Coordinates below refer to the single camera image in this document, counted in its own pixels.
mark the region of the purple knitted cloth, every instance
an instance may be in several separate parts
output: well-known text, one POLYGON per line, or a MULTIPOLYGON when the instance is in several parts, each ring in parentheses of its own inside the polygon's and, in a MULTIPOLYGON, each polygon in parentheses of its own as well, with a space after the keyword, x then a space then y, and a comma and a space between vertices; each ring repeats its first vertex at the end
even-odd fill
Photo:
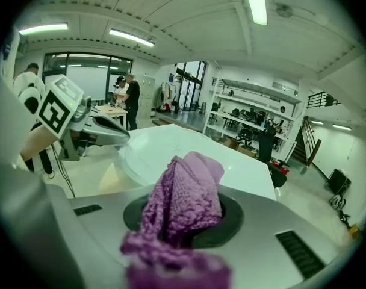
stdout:
POLYGON ((132 255, 130 288, 229 287, 231 272, 221 258, 179 248, 184 234, 222 219, 216 185, 223 173, 219 162, 197 152, 172 159, 149 196, 140 231, 129 232, 120 247, 132 255), (165 242, 157 239, 161 231, 165 242))

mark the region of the black bag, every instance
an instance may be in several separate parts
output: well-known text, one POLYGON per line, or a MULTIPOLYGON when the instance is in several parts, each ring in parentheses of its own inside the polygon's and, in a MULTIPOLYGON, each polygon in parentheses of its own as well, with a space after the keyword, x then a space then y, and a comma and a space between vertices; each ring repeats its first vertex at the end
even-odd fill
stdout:
POLYGON ((171 106, 177 106, 178 102, 176 101, 176 95, 174 95, 173 100, 171 102, 171 106))

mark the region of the red container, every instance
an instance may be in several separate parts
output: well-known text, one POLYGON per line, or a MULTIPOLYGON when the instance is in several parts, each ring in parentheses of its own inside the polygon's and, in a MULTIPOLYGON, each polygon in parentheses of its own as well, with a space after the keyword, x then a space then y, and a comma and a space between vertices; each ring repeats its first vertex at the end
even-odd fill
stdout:
MULTIPOLYGON (((275 167, 279 167, 279 162, 277 161, 273 161, 271 162, 275 167)), ((282 167, 279 168, 279 170, 284 174, 287 175, 287 173, 289 172, 289 169, 287 167, 285 167, 284 165, 282 165, 282 167)))

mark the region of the white table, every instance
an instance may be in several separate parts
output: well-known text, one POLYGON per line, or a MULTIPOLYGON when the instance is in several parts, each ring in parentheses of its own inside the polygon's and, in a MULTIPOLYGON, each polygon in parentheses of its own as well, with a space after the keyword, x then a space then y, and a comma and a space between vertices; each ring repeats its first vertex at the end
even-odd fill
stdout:
POLYGON ((103 105, 103 106, 96 106, 96 109, 99 111, 105 113, 106 115, 116 118, 116 117, 123 117, 123 127, 124 129, 127 129, 127 111, 123 108, 115 108, 109 105, 103 105))
POLYGON ((276 200, 266 164, 212 141, 207 136, 170 124, 130 131, 129 142, 118 151, 114 166, 123 183, 147 186, 156 183, 167 164, 177 155, 200 152, 219 161, 224 186, 276 200))

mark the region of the black t-shirt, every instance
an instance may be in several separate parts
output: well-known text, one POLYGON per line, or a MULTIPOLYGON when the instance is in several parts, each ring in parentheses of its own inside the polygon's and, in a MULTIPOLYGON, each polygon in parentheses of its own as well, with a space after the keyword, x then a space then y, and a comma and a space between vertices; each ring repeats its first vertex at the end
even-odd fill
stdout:
POLYGON ((125 101, 125 105, 127 108, 138 108, 138 100, 140 96, 140 86, 139 83, 134 80, 129 84, 126 94, 129 95, 128 99, 125 101))

